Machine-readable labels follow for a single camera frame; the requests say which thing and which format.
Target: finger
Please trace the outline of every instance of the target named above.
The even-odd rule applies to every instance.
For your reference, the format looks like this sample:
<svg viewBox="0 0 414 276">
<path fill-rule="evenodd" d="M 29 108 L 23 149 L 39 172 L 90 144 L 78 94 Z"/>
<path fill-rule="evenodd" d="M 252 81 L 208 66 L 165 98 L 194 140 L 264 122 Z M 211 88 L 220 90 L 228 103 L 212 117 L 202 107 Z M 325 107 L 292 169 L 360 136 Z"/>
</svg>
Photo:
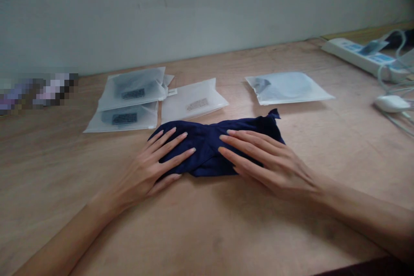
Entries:
<svg viewBox="0 0 414 276">
<path fill-rule="evenodd" d="M 181 175 L 179 175 L 179 174 L 168 175 L 164 179 L 162 179 L 159 182 L 157 182 L 156 184 L 154 184 L 152 189 L 149 190 L 149 192 L 147 193 L 147 197 L 154 196 L 154 195 L 158 194 L 163 189 L 170 186 L 174 181 L 177 181 L 178 179 L 180 179 L 180 177 L 181 177 Z"/>
<path fill-rule="evenodd" d="M 233 169 L 243 178 L 244 181 L 246 181 L 247 184 L 251 185 L 252 187 L 258 188 L 261 191 L 265 191 L 266 193 L 270 192 L 270 189 L 268 187 L 266 187 L 259 180 L 251 177 L 248 173 L 244 171 L 244 169 L 237 166 L 233 167 Z"/>
<path fill-rule="evenodd" d="M 165 155 L 170 153 L 178 144 L 180 144 L 184 139 L 187 138 L 187 132 L 181 134 L 180 136 L 176 137 L 174 140 L 170 141 L 169 143 L 165 144 L 164 146 L 160 147 L 156 150 L 151 158 L 156 160 L 157 162 Z"/>
<path fill-rule="evenodd" d="M 232 137 L 236 137 L 237 139 L 243 140 L 245 142 L 250 142 L 252 145 L 255 145 L 259 149 L 262 149 L 269 154 L 280 155 L 281 149 L 267 142 L 262 137 L 249 135 L 244 131 L 228 130 L 227 133 Z"/>
<path fill-rule="evenodd" d="M 159 137 L 161 137 L 163 133 L 164 133 L 164 130 L 162 129 L 162 130 L 160 130 L 158 133 L 156 133 L 156 134 L 154 135 L 154 137 L 153 137 L 153 138 L 151 138 L 150 140 L 148 140 L 148 141 L 147 141 L 147 143 L 146 143 L 146 144 L 145 144 L 145 146 L 144 146 L 143 151 L 145 151 L 146 149 L 148 149 L 148 148 L 149 148 L 149 146 L 151 146 L 154 142 L 156 142 L 156 141 L 157 141 L 157 139 L 158 139 Z"/>
<path fill-rule="evenodd" d="M 219 147 L 219 152 L 236 167 L 243 169 L 245 174 L 257 179 L 261 183 L 267 185 L 272 180 L 273 173 L 266 168 L 256 165 L 255 163 L 241 157 L 240 155 L 237 155 L 225 147 Z"/>
<path fill-rule="evenodd" d="M 173 157 L 172 159 L 170 159 L 170 160 L 168 160 L 164 163 L 160 163 L 160 169 L 159 169 L 160 176 L 162 176 L 167 171 L 170 171 L 174 167 L 176 167 L 179 164 L 181 164 L 182 162 L 184 162 L 191 155 L 193 155 L 195 151 L 196 151 L 196 149 L 192 148 L 190 150 L 187 150 L 186 152 L 181 153 L 180 155 L 177 155 L 177 156 Z"/>
<path fill-rule="evenodd" d="M 149 154 L 152 154 L 155 151 L 157 151 L 159 148 L 161 148 L 164 145 L 164 143 L 168 140 L 168 138 L 170 138 L 176 132 L 176 130 L 177 128 L 174 127 L 173 129 L 170 129 L 169 131 L 167 131 L 160 139 L 158 139 L 151 146 L 149 146 L 146 152 L 148 152 Z"/>
<path fill-rule="evenodd" d="M 235 147 L 243 153 L 246 153 L 247 155 L 251 156 L 252 158 L 258 160 L 263 164 L 270 164 L 272 158 L 274 157 L 274 155 L 269 154 L 266 151 L 263 151 L 262 149 L 251 144 L 250 142 L 240 140 L 236 137 L 220 135 L 219 138 L 221 141 Z"/>
<path fill-rule="evenodd" d="M 281 149 L 287 148 L 287 146 L 285 144 L 273 139 L 272 137 L 270 137 L 268 135 L 261 134 L 261 133 L 258 133 L 258 132 L 254 132 L 254 131 L 245 131 L 245 130 L 242 130 L 240 132 L 244 132 L 248 135 L 262 138 L 263 140 L 265 140 L 265 141 L 269 142 L 270 144 L 274 145 L 275 147 L 278 147 L 278 148 L 281 148 Z"/>
</svg>

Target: navy blue fabric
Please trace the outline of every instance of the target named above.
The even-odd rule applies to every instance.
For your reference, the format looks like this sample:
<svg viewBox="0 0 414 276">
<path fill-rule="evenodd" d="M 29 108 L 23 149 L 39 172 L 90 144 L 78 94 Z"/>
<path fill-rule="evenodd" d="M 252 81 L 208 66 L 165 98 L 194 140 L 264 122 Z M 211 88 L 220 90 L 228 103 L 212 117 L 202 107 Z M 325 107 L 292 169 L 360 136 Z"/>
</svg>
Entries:
<svg viewBox="0 0 414 276">
<path fill-rule="evenodd" d="M 188 136 L 183 142 L 175 147 L 174 150 L 164 156 L 160 160 L 160 163 L 164 163 L 192 147 L 197 149 L 193 155 L 164 174 L 161 178 L 173 173 L 182 174 L 186 172 L 189 172 L 194 177 L 236 175 L 237 173 L 234 171 L 232 163 L 218 152 L 217 149 L 219 147 L 226 147 L 229 150 L 250 159 L 254 163 L 263 166 L 261 163 L 250 158 L 241 151 L 222 142 L 219 139 L 219 136 L 226 135 L 228 129 L 251 130 L 268 135 L 284 144 L 285 142 L 280 135 L 275 118 L 280 119 L 277 109 L 270 111 L 267 116 L 260 116 L 255 119 L 227 120 L 210 125 L 186 121 L 172 121 L 161 125 L 149 139 L 162 129 L 164 132 L 167 132 L 174 127 L 176 127 L 177 130 L 167 142 L 173 140 L 184 132 L 187 132 Z"/>
</svg>

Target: white cable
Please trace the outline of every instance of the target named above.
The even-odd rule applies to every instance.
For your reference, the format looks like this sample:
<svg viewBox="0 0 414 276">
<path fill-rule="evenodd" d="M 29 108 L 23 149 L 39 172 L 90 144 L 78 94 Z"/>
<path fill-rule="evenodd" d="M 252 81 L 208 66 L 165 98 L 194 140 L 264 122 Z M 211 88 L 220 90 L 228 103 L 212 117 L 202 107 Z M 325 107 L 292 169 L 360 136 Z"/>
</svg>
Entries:
<svg viewBox="0 0 414 276">
<path fill-rule="evenodd" d="M 395 59 L 396 60 L 398 60 L 400 57 L 401 57 L 401 55 L 400 55 L 400 52 L 401 52 L 401 50 L 402 50 L 402 48 L 405 46 L 405 43 L 406 43 L 406 41 L 407 41 L 407 38 L 406 38 L 406 36 L 405 36 L 405 33 L 402 31 L 402 30 L 400 30 L 400 29 L 394 29 L 394 30 L 391 30 L 388 34 L 386 34 L 386 35 L 384 35 L 384 36 L 382 36 L 381 38 L 380 38 L 380 41 L 383 41 L 383 40 L 385 40 L 390 34 L 392 34 L 393 32 L 398 32 L 400 35 L 401 35 L 401 44 L 400 44 L 400 46 L 399 46 L 399 48 L 396 50 L 396 52 L 395 52 Z M 408 66 L 406 66 L 405 64 L 403 64 L 403 66 L 405 67 L 405 69 L 406 70 L 408 70 L 409 72 L 411 72 L 411 73 L 414 73 L 414 69 L 412 68 L 412 67 L 408 67 Z M 378 68 L 378 71 L 377 71 L 377 79 L 378 79 L 378 83 L 379 83 L 379 85 L 385 90 L 385 92 L 386 92 L 386 95 L 390 95 L 390 94 L 394 94 L 394 93 L 397 93 L 397 92 L 404 92 L 404 93 L 402 93 L 401 95 L 400 95 L 400 97 L 401 98 L 403 98 L 405 101 L 407 101 L 407 102 L 409 102 L 409 103 L 412 103 L 412 102 L 414 102 L 414 100 L 413 99 L 405 99 L 404 97 L 405 96 L 407 96 L 409 93 L 411 93 L 411 92 L 413 92 L 414 91 L 414 81 L 412 81 L 412 82 L 409 82 L 409 81 L 403 81 L 403 82 L 400 82 L 400 83 L 397 83 L 397 84 L 395 84 L 395 85 L 392 85 L 392 86 L 387 86 L 384 82 L 383 82 L 383 79 L 382 79 L 382 74 L 383 74 L 383 69 L 385 68 L 385 67 L 387 67 L 387 69 L 388 69 L 388 74 L 390 75 L 389 76 L 389 80 L 392 80 L 391 79 L 391 77 L 392 77 L 392 71 L 389 69 L 389 64 L 385 64 L 385 65 L 381 65 L 379 68 Z M 387 113 L 387 112 L 385 112 L 385 111 L 381 111 L 383 114 L 384 114 L 384 116 L 386 117 L 386 118 L 388 118 L 394 125 L 396 125 L 398 128 L 400 128 L 401 130 L 403 130 L 404 132 L 406 132 L 408 135 L 410 135 L 410 136 L 412 136 L 412 137 L 414 137 L 414 131 L 412 131 L 412 130 L 409 130 L 408 128 L 406 128 L 405 126 L 403 126 L 402 124 L 401 124 L 401 122 L 400 121 L 397 121 L 395 118 L 393 118 L 389 113 Z M 402 112 L 401 113 L 401 115 L 404 117 L 404 118 L 406 118 L 412 125 L 414 125 L 414 121 L 413 121 L 413 119 L 411 118 L 411 116 L 407 113 L 407 112 Z"/>
</svg>

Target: label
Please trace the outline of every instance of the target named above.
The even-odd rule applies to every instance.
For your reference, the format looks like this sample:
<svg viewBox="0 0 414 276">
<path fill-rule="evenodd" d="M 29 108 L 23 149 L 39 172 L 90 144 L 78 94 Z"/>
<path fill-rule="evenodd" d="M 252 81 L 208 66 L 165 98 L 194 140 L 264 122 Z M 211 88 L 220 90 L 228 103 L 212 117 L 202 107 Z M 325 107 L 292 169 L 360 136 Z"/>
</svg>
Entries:
<svg viewBox="0 0 414 276">
<path fill-rule="evenodd" d="M 145 97 L 145 89 L 140 88 L 133 91 L 123 92 L 121 93 L 122 99 L 133 99 L 133 98 L 141 98 Z"/>
<path fill-rule="evenodd" d="M 172 88 L 172 89 L 169 89 L 169 90 L 168 90 L 167 97 L 168 97 L 168 96 L 177 95 L 177 94 L 178 94 L 178 90 L 177 90 L 176 88 Z"/>
<path fill-rule="evenodd" d="M 201 108 L 201 107 L 204 107 L 204 106 L 208 106 L 208 101 L 207 101 L 206 98 L 200 99 L 198 101 L 195 101 L 195 102 L 189 104 L 187 106 L 187 111 L 198 109 L 198 108 Z"/>
<path fill-rule="evenodd" d="M 353 43 L 353 44 L 344 43 L 344 48 L 352 52 L 359 52 L 360 50 L 362 50 L 362 47 L 363 47 L 362 45 L 359 45 L 356 43 Z"/>
<path fill-rule="evenodd" d="M 114 114 L 112 116 L 112 125 L 123 125 L 137 122 L 136 113 Z"/>
<path fill-rule="evenodd" d="M 384 54 L 380 54 L 380 53 L 377 53 L 374 56 L 369 56 L 368 58 L 370 60 L 373 60 L 373 61 L 375 61 L 377 63 L 380 63 L 380 64 L 382 64 L 382 63 L 389 63 L 389 62 L 395 60 L 394 58 L 392 58 L 390 56 L 387 56 L 387 55 L 384 55 Z"/>
</svg>

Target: white plastic pouch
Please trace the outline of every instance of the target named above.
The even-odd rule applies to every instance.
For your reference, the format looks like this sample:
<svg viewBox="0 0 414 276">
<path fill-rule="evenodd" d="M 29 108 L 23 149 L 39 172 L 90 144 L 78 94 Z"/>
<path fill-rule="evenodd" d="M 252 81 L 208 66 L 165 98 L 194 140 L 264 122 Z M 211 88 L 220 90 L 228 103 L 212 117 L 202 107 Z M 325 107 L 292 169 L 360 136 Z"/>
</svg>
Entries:
<svg viewBox="0 0 414 276">
<path fill-rule="evenodd" d="M 171 81 L 174 79 L 175 75 L 164 75 L 163 85 L 168 86 Z"/>
<path fill-rule="evenodd" d="M 158 101 L 106 111 L 96 111 L 84 133 L 120 132 L 156 128 Z"/>
<path fill-rule="evenodd" d="M 177 88 L 177 94 L 167 97 L 161 109 L 161 123 L 192 119 L 225 106 L 228 102 L 216 91 L 216 78 Z"/>
<path fill-rule="evenodd" d="M 261 106 L 335 99 L 303 72 L 270 73 L 245 79 Z"/>
<path fill-rule="evenodd" d="M 98 111 L 164 100 L 168 93 L 163 83 L 164 73 L 165 67 L 158 67 L 110 75 L 98 102 Z"/>
</svg>

